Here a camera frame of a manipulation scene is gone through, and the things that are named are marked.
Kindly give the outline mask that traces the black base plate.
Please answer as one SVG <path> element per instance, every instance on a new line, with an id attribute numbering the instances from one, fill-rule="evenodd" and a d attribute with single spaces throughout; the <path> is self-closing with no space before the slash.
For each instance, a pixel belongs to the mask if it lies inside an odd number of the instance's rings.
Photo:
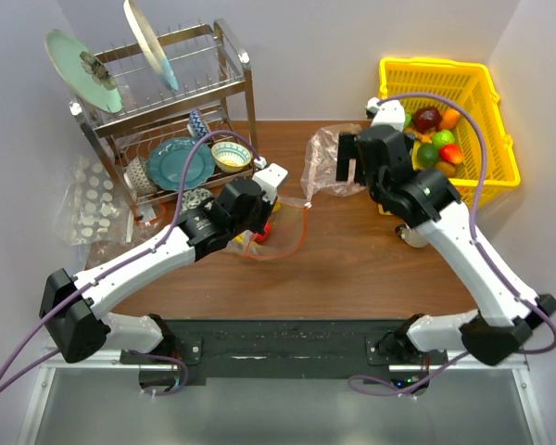
<path id="1" fill-rule="evenodd" d="M 188 383 L 211 378 L 401 379 L 444 363 L 444 352 L 401 361 L 379 340 L 399 320 L 169 320 Z"/>

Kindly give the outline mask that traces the red toy tomato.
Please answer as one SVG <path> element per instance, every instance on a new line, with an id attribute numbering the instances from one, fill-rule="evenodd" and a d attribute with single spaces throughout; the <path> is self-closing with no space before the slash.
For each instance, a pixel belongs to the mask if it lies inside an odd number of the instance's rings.
<path id="1" fill-rule="evenodd" d="M 260 233 L 255 234 L 254 241 L 257 244 L 265 243 L 270 237 L 271 232 L 272 232 L 272 225 L 270 222 L 266 222 L 263 230 Z"/>

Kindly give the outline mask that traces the teal scalloped plate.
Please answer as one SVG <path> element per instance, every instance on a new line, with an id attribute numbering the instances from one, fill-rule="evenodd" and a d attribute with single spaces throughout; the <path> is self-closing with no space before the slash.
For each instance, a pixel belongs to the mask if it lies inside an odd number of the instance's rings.
<path id="1" fill-rule="evenodd" d="M 149 179 L 162 190 L 178 191 L 184 164 L 196 142 L 192 137 L 177 137 L 157 146 L 146 163 Z M 203 144 L 188 167 L 184 189 L 190 190 L 204 184 L 214 173 L 215 167 L 209 146 Z"/>

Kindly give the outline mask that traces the yellow toy banana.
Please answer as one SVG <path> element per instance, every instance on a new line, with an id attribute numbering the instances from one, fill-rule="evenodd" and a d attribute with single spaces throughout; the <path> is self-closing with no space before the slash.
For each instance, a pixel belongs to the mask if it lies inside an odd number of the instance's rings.
<path id="1" fill-rule="evenodd" d="M 282 207 L 282 205 L 281 205 L 280 203 L 276 203 L 276 204 L 275 204 L 274 208 L 272 209 L 271 217 L 268 219 L 267 222 L 270 222 L 270 223 L 272 224 L 272 216 L 273 216 L 273 214 L 276 213 L 281 207 Z M 246 238 L 253 238 L 253 242 L 256 243 L 256 242 L 254 241 L 254 236 L 255 236 L 255 235 L 251 235 L 249 232 L 243 232 L 242 234 L 236 236 L 236 237 L 233 239 L 233 241 L 234 241 L 237 245 L 243 246 Z"/>

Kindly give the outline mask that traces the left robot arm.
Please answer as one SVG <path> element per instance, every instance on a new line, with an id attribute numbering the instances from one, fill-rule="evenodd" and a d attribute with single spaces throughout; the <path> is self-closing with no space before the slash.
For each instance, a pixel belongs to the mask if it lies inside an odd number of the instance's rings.
<path id="1" fill-rule="evenodd" d="M 105 265 L 72 278 L 65 270 L 51 273 L 45 283 L 40 316 L 68 363 L 81 362 L 115 337 L 128 339 L 152 363 L 164 363 L 173 341 L 155 316 L 122 317 L 111 309 L 165 273 L 200 261 L 224 249 L 244 231 L 259 233 L 271 216 L 277 179 L 237 178 L 215 198 L 169 224 L 157 235 Z"/>

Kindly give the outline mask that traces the grey patterned bowl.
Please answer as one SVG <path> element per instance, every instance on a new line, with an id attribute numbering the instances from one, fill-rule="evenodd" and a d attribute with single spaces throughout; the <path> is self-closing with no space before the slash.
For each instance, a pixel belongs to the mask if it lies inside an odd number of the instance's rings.
<path id="1" fill-rule="evenodd" d="M 128 164 L 123 177 L 126 185 L 140 196 L 155 194 L 158 191 L 147 175 L 146 160 L 142 157 L 136 157 Z"/>

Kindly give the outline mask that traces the yellow inside patterned bowl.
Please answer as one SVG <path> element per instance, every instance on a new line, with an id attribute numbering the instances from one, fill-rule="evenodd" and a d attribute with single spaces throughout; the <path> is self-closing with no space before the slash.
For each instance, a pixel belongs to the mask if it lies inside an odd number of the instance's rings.
<path id="1" fill-rule="evenodd" d="M 252 160 L 252 154 L 246 147 L 230 141 L 214 144 L 211 148 L 211 154 L 217 167 L 226 173 L 240 172 Z"/>

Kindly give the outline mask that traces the beige and blue plate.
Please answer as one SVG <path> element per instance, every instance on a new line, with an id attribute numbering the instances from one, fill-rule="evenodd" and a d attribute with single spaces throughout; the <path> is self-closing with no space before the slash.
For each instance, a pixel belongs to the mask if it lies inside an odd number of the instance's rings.
<path id="1" fill-rule="evenodd" d="M 166 88 L 172 92 L 177 91 L 178 82 L 170 61 L 142 9 L 135 1 L 125 0 L 123 11 L 136 42 L 152 70 Z"/>

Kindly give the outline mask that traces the white enamel mug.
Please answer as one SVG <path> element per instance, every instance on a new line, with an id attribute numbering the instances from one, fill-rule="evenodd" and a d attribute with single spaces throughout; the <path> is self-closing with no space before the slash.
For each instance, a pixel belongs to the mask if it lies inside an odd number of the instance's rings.
<path id="1" fill-rule="evenodd" d="M 403 223 L 395 228 L 395 235 L 413 248 L 425 248 L 429 242 L 416 230 Z"/>

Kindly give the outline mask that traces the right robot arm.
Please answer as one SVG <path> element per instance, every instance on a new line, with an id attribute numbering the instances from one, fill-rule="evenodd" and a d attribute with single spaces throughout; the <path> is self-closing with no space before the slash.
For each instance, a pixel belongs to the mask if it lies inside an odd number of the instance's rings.
<path id="1" fill-rule="evenodd" d="M 521 350 L 545 318 L 556 312 L 556 298 L 526 285 L 492 248 L 447 176 L 416 170 L 413 140 L 390 125 L 341 133 L 335 178 L 365 184 L 371 199 L 406 223 L 434 247 L 472 295 L 474 311 L 445 316 L 416 314 L 379 343 L 406 364 L 432 350 L 464 350 L 495 366 Z"/>

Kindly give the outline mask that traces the dark red toy fruit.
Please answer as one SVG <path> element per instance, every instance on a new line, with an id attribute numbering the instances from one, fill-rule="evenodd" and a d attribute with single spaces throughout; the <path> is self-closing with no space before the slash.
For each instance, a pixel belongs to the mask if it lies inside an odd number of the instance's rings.
<path id="1" fill-rule="evenodd" d="M 423 107 L 416 110 L 412 115 L 412 123 L 419 133 L 426 133 L 437 127 L 441 122 L 442 115 L 436 107 Z"/>

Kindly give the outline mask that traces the aluminium frame rail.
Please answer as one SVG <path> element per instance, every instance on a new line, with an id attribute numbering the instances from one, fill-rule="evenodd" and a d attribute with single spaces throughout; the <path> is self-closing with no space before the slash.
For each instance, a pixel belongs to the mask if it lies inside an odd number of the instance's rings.
<path id="1" fill-rule="evenodd" d="M 472 358 L 401 379 L 211 378 L 116 350 L 40 371 L 23 444 L 547 444 L 528 363 Z"/>

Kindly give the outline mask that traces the metal dish rack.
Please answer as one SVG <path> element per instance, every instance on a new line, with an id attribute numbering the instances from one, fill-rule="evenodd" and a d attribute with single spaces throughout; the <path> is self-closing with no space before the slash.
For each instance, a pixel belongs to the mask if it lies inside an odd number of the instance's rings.
<path id="1" fill-rule="evenodd" d="M 133 191 L 124 179 L 130 162 L 147 158 L 163 141 L 188 135 L 192 110 L 199 109 L 213 131 L 230 132 L 227 100 L 243 94 L 246 103 L 248 139 L 258 142 L 258 129 L 249 54 L 224 19 L 213 23 L 169 31 L 159 36 L 171 67 L 178 78 L 176 91 L 166 90 L 151 69 L 138 44 L 113 46 L 98 53 L 126 96 L 117 114 L 108 114 L 78 95 L 69 110 L 90 146 L 103 163 L 114 184 L 137 220 L 145 205 L 174 199 L 161 188 L 152 193 Z"/>

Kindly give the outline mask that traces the polka dot plastic bag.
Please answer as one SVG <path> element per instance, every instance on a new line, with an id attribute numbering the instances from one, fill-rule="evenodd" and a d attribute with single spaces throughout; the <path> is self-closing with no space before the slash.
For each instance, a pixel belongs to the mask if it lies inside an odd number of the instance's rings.
<path id="1" fill-rule="evenodd" d="M 78 271 L 110 261 L 162 229 L 166 207 L 146 204 L 134 214 L 100 161 L 79 156 L 70 173 L 56 232 L 76 250 Z"/>

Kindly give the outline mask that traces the dark green toy lime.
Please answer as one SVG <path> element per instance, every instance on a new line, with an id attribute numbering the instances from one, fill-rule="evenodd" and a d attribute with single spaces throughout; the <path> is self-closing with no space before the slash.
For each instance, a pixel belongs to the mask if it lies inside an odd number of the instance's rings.
<path id="1" fill-rule="evenodd" d="M 416 158 L 423 168 L 431 168 L 439 161 L 439 149 L 431 143 L 421 144 L 418 147 Z"/>

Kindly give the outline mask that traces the mint green flower plate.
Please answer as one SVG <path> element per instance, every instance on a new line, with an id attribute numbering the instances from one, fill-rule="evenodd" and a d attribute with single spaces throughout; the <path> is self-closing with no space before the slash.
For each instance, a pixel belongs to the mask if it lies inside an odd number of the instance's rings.
<path id="1" fill-rule="evenodd" d="M 44 44 L 58 74 L 78 97 L 110 114 L 121 111 L 115 78 L 85 44 L 61 30 L 48 31 Z"/>

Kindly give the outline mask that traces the crumpled pink printed bag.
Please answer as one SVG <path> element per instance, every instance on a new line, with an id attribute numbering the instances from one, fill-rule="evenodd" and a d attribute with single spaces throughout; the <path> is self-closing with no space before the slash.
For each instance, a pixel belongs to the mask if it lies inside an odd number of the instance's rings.
<path id="1" fill-rule="evenodd" d="M 362 192 L 365 187 L 353 182 L 354 168 L 348 169 L 348 179 L 335 179 L 337 144 L 340 133 L 357 134 L 361 127 L 357 123 L 344 123 L 320 128 L 308 141 L 305 167 L 300 179 L 307 201 L 314 195 L 325 192 L 336 197 L 348 197 Z"/>

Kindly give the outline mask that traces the light green toy apple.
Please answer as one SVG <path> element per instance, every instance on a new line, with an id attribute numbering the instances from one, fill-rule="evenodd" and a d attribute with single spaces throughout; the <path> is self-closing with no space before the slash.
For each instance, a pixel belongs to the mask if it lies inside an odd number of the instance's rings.
<path id="1" fill-rule="evenodd" d="M 441 130 L 436 132 L 432 136 L 432 144 L 437 148 L 440 149 L 441 147 L 454 144 L 456 142 L 455 136 L 452 131 L 450 130 Z"/>

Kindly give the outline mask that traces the blue zigzag bowl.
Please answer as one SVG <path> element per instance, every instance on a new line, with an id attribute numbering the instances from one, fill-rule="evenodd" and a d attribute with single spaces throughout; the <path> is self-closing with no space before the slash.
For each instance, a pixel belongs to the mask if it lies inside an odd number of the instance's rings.
<path id="1" fill-rule="evenodd" d="M 195 108 L 190 112 L 186 128 L 191 136 L 196 140 L 202 139 L 204 136 L 211 133 L 211 130 L 199 108 Z"/>

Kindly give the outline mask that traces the brown toy cookie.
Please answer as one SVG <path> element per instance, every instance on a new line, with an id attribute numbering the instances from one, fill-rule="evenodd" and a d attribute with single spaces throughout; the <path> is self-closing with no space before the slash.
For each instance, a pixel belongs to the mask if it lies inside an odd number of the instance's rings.
<path id="1" fill-rule="evenodd" d="M 405 129 L 406 133 L 413 134 L 415 138 L 420 141 L 421 143 L 431 143 L 434 135 L 436 134 L 436 130 L 430 130 L 426 133 L 418 132 L 413 127 L 408 127 Z"/>

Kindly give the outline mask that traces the clear zip top bag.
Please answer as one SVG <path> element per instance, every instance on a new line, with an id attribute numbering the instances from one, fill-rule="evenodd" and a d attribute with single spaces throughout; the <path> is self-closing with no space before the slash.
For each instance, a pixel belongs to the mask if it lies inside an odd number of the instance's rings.
<path id="1" fill-rule="evenodd" d="M 225 249 L 229 253 L 256 261 L 272 261 L 295 253 L 300 249 L 307 235 L 308 212 L 311 203 L 305 199 L 278 197 L 282 207 L 272 216 L 272 233 L 263 244 L 246 238 L 239 246 L 233 240 Z"/>

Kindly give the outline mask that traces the yellow plastic basket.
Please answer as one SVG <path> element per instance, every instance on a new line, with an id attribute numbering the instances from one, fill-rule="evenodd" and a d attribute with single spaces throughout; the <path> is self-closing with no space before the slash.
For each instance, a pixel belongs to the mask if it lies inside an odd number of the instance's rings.
<path id="1" fill-rule="evenodd" d="M 505 132 L 499 112 L 499 95 L 485 65 L 428 57 L 384 57 L 379 62 L 379 98 L 406 93 L 444 96 L 464 108 L 477 123 L 486 141 L 486 180 L 478 209 L 502 193 L 516 188 L 521 176 L 513 153 L 513 141 Z M 437 107 L 442 114 L 447 105 L 432 98 L 400 99 L 413 113 L 423 107 Z M 452 130 L 464 162 L 450 181 L 468 207 L 481 171 L 481 148 L 468 121 L 461 118 Z"/>

